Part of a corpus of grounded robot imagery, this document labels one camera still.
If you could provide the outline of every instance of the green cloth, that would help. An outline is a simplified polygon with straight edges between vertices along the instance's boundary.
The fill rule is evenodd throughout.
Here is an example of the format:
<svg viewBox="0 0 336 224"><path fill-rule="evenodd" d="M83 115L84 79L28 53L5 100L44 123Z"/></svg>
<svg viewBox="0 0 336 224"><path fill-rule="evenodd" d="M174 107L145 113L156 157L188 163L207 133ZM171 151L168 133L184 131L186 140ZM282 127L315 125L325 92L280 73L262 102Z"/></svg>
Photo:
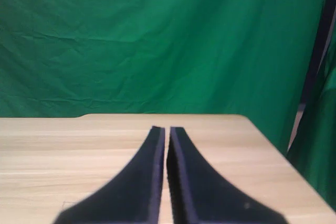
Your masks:
<svg viewBox="0 0 336 224"><path fill-rule="evenodd" d="M237 113L284 153L323 1L0 0L0 116Z"/></svg>
<svg viewBox="0 0 336 224"><path fill-rule="evenodd" d="M288 159L336 210L336 29Z"/></svg>

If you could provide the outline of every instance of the green fabric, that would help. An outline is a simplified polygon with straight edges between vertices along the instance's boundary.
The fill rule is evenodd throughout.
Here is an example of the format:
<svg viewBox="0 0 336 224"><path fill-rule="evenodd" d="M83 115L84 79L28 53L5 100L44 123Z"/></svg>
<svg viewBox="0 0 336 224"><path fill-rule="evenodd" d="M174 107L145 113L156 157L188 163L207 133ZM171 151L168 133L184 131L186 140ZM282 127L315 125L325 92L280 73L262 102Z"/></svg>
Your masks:
<svg viewBox="0 0 336 224"><path fill-rule="evenodd" d="M323 0L0 0L0 116L237 113L282 151Z"/></svg>
<svg viewBox="0 0 336 224"><path fill-rule="evenodd" d="M336 29L288 159L336 210Z"/></svg>

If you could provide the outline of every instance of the wooden table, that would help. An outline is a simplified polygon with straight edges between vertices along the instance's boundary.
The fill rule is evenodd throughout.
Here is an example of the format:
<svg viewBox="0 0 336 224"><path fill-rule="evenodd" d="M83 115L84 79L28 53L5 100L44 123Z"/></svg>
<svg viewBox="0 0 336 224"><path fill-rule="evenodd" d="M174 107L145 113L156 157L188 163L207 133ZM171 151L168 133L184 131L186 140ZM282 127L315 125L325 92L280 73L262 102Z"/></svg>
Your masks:
<svg viewBox="0 0 336 224"><path fill-rule="evenodd" d="M0 223L52 223L116 175L151 125L166 127L167 136L169 126L185 127L217 171L289 223L336 223L331 208L245 117L160 114L1 118ZM160 223L172 223L166 175Z"/></svg>

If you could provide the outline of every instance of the light wood tabletop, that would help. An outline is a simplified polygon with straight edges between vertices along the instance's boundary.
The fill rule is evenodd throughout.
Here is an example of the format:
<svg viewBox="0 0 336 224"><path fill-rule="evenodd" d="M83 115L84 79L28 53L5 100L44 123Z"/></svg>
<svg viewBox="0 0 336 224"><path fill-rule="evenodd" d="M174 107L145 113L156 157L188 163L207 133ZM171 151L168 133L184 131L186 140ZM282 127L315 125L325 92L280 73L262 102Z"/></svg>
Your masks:
<svg viewBox="0 0 336 224"><path fill-rule="evenodd" d="M166 136L170 126L185 127L222 176L290 224L336 223L333 210L247 118L168 114L0 118L0 223L52 223L115 176L152 125L166 127ZM172 223L164 172L159 223Z"/></svg>

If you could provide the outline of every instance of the wood grain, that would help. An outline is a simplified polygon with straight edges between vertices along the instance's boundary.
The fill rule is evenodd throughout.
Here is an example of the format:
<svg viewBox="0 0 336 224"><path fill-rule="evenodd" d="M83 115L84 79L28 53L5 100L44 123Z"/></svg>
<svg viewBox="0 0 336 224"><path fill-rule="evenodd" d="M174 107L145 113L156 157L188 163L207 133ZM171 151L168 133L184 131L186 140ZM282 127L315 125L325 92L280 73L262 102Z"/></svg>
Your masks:
<svg viewBox="0 0 336 224"><path fill-rule="evenodd" d="M0 118L0 223L52 223L116 175L152 125L166 127L166 136L170 126L185 127L218 172L289 223L336 223L331 208L245 117L161 114ZM172 223L164 178L160 223Z"/></svg>

